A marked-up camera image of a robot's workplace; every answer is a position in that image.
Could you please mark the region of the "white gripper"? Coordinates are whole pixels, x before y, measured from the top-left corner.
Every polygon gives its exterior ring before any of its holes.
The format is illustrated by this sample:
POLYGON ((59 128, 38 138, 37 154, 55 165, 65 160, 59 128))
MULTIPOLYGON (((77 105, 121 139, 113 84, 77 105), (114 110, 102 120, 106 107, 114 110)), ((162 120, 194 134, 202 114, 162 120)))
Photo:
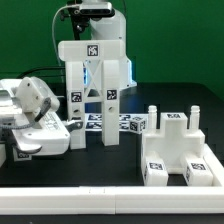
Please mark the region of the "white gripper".
POLYGON ((51 156, 65 153, 70 143, 68 131, 79 130, 82 127, 81 120, 71 120, 64 126, 55 112, 47 112, 33 127, 13 130, 12 133, 19 150, 23 153, 51 156))

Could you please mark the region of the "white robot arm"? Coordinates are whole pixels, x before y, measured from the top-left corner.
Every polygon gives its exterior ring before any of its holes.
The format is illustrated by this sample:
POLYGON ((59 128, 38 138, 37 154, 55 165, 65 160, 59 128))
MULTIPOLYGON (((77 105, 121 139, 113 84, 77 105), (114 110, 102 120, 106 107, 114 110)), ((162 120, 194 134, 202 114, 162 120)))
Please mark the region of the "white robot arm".
POLYGON ((126 55, 126 19, 106 0, 82 0, 58 10, 72 19, 73 32, 91 28, 91 38, 54 44, 65 63, 67 120, 56 111, 58 98, 37 77, 0 81, 0 131, 14 137, 13 149, 28 157, 60 155, 86 146, 85 105, 98 103, 102 142, 119 143, 120 92, 136 85, 126 55))

